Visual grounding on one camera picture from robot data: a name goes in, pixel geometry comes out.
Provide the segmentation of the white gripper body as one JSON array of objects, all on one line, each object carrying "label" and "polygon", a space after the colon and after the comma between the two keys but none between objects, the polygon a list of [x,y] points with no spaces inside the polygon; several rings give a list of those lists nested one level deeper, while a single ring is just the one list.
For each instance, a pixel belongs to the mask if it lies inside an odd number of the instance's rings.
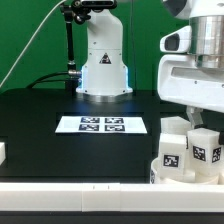
[{"label": "white gripper body", "polygon": [[160,40],[165,55],[158,66],[158,94],[165,101],[224,113],[224,70],[196,66],[196,56],[188,53],[191,33],[185,26]]}]

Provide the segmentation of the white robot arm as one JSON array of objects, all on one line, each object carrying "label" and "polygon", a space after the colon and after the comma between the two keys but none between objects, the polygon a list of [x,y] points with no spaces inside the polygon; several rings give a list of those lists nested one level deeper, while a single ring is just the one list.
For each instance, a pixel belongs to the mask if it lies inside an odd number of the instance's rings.
[{"label": "white robot arm", "polygon": [[[202,109],[224,113],[224,0],[161,0],[170,14],[189,24],[160,40],[161,99],[185,105],[194,126]],[[95,98],[131,91],[122,61],[122,24],[110,10],[116,0],[78,0],[79,19],[88,23],[88,59],[77,91]]]}]

